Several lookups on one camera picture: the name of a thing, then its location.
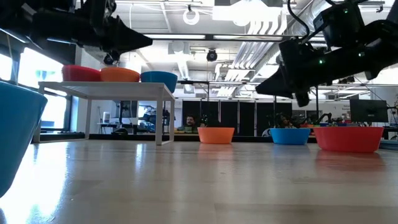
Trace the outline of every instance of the table leg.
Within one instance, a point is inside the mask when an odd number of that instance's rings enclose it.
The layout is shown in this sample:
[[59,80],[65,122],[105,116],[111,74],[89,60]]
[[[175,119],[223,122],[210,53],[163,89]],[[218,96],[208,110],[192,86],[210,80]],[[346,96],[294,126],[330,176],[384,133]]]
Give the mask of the table leg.
[[91,103],[92,103],[92,100],[87,99],[87,114],[86,114],[86,132],[85,132],[85,139],[88,139],[89,136],[90,136]]
[[[44,86],[40,86],[39,90],[37,91],[41,95],[44,95]],[[40,119],[39,124],[37,125],[37,128],[35,130],[35,133],[33,135],[33,142],[34,143],[39,143],[40,142],[40,132],[42,130],[42,120]]]
[[169,124],[169,134],[170,141],[174,141],[174,100],[170,101],[170,124]]
[[155,127],[155,143],[157,146],[162,145],[162,121],[163,121],[163,88],[159,88],[156,101],[156,127]]

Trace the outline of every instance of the person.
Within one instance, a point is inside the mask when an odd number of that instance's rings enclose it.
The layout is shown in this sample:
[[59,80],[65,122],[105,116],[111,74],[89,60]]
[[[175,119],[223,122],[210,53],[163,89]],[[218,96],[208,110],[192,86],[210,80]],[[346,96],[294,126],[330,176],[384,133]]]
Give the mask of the person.
[[185,121],[185,125],[177,128],[179,131],[185,131],[186,133],[197,132],[198,127],[196,125],[195,117],[193,115],[188,115]]

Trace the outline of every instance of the white table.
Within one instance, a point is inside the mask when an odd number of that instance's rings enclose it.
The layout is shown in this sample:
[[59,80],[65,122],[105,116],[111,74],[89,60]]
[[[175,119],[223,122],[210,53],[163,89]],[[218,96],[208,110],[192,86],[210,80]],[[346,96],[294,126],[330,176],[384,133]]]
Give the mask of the white table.
[[[39,93],[44,88],[60,90],[72,96],[87,99],[86,132],[90,135],[91,101],[92,100],[145,100],[156,101],[156,145],[174,141],[174,122],[170,122],[170,140],[162,142],[163,101],[170,101],[170,117],[174,118],[175,98],[163,83],[119,83],[119,82],[39,82]],[[40,142],[40,125],[33,137]]]

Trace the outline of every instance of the computer monitor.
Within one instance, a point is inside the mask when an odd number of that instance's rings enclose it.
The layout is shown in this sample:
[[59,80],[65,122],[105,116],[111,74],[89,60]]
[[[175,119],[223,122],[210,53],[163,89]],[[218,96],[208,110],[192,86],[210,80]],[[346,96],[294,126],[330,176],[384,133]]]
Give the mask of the computer monitor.
[[385,100],[350,100],[351,121],[388,122]]

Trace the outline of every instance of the bowl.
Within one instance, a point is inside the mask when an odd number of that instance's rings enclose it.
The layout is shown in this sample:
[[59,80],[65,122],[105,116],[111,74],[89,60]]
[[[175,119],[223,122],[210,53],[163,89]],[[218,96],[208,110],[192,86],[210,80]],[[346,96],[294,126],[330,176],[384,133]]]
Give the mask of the bowl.
[[305,145],[310,132],[310,128],[271,128],[271,136],[275,144]]
[[0,198],[8,191],[32,140],[47,99],[34,91],[0,82]]
[[235,128],[198,128],[199,139],[207,144],[230,144]]
[[139,82],[139,73],[127,68],[108,67],[101,69],[104,82]]
[[98,70],[78,65],[64,65],[62,67],[64,82],[100,82],[101,73]]
[[383,127],[314,128],[319,147],[333,152],[374,152],[379,149]]
[[144,72],[141,74],[141,82],[164,83],[174,93],[177,75],[170,72]]

